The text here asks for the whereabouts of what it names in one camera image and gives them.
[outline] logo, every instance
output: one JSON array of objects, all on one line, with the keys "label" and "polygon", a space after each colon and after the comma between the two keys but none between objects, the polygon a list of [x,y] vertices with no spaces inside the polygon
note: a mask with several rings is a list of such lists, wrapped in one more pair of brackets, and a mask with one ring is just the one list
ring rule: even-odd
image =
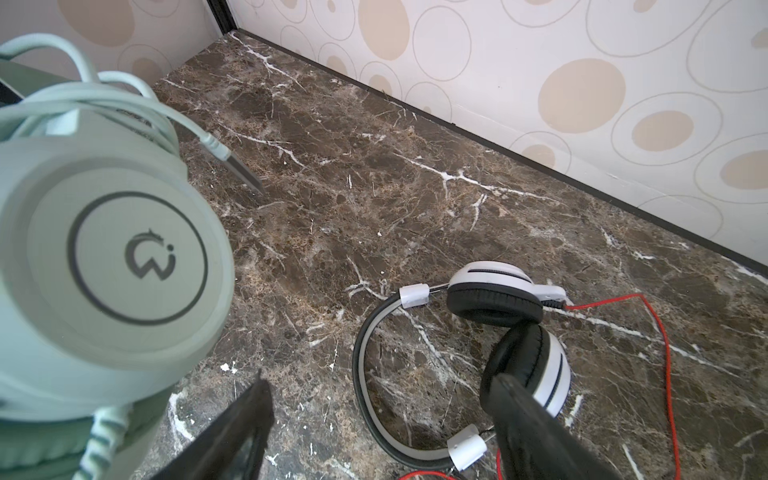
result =
[{"label": "logo", "polygon": [[[176,267],[176,256],[172,253],[168,254],[167,265],[164,269],[161,269],[160,266],[157,265],[154,257],[147,260],[144,265],[138,266],[138,263],[136,263],[136,248],[143,242],[155,242],[161,246],[164,245],[163,237],[152,230],[134,235],[125,246],[125,263],[128,265],[128,268],[139,278],[144,278],[150,270],[154,270],[160,280],[167,279],[174,272],[174,268]],[[166,249],[169,252],[172,252],[174,251],[174,246],[168,244]]]}]

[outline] headphones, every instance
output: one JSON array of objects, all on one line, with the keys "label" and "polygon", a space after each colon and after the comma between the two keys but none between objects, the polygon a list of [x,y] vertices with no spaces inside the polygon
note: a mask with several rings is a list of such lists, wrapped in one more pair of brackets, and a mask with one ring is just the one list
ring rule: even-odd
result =
[{"label": "headphones", "polygon": [[0,108],[0,477],[99,479],[114,460],[111,478],[127,478],[234,289],[227,233],[188,183],[170,121],[261,183],[141,79],[96,72],[63,38],[15,38],[0,60],[42,47],[82,81]]},{"label": "headphones", "polygon": [[366,386],[365,351],[373,330],[398,308],[425,305],[431,293],[447,290],[448,310],[473,322],[509,328],[491,351],[480,381],[480,405],[490,413],[488,396],[493,377],[499,373],[514,376],[549,415],[555,417],[563,408],[571,386],[571,369],[560,341],[547,332],[540,322],[544,307],[562,308],[565,290],[554,285],[538,285],[514,265],[502,262],[471,262],[456,272],[448,283],[430,287],[424,283],[404,286],[379,305],[363,323],[355,341],[352,377],[357,404],[368,430],[376,442],[398,462],[411,468],[445,469],[460,465],[449,448],[419,450],[403,445],[382,425],[376,416]]}]

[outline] marble surface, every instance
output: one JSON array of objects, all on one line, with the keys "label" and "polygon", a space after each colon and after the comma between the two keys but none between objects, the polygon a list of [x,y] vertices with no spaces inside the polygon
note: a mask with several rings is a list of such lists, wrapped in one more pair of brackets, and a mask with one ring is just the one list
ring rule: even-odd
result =
[{"label": "marble surface", "polygon": [[[513,263],[576,303],[645,292],[674,346],[683,477],[768,476],[768,280],[243,34],[155,88],[232,146],[268,194],[251,194],[180,131],[237,281],[220,341],[178,386],[136,478],[180,452],[258,369],[277,420],[261,478],[407,472],[356,408],[353,344],[381,299],[444,283],[472,260]],[[380,415],[414,446],[491,425],[476,393],[503,332],[452,317],[444,301],[389,317],[367,352]],[[566,428],[625,478],[672,478],[663,344],[642,303],[550,311],[544,324],[574,373]],[[465,476],[494,478],[493,463],[489,453]]]}]

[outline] white headphones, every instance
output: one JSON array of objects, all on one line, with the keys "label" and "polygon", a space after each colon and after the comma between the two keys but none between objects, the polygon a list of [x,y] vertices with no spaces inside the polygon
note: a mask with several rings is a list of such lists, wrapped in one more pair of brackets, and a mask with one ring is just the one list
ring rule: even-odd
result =
[{"label": "white headphones", "polygon": [[394,459],[419,469],[456,466],[462,470],[485,452],[485,442],[474,425],[448,440],[445,449],[420,450],[402,444],[386,431],[376,416],[365,379],[365,351],[373,330],[398,308],[412,308],[429,301],[429,294],[447,290],[446,304],[457,316],[509,331],[496,344],[480,384],[480,403],[487,412],[493,377],[505,372],[515,376],[536,402],[553,417],[565,404],[571,385],[571,369],[563,346],[539,325],[543,306],[562,308],[566,296],[559,286],[538,285],[521,269],[502,262],[472,262],[450,282],[429,287],[425,283],[404,286],[385,300],[363,323],[353,352],[353,382],[358,407],[377,443]]}]

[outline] wall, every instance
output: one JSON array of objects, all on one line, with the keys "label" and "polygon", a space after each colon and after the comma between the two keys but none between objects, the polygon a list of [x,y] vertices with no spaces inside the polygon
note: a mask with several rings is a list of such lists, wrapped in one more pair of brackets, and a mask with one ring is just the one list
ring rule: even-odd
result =
[{"label": "wall", "polygon": [[237,24],[768,263],[764,0],[229,0]]},{"label": "wall", "polygon": [[[44,32],[74,42],[98,70],[122,70],[153,84],[221,36],[205,0],[2,0],[0,42]],[[68,78],[63,53],[31,51],[31,67]]]}]

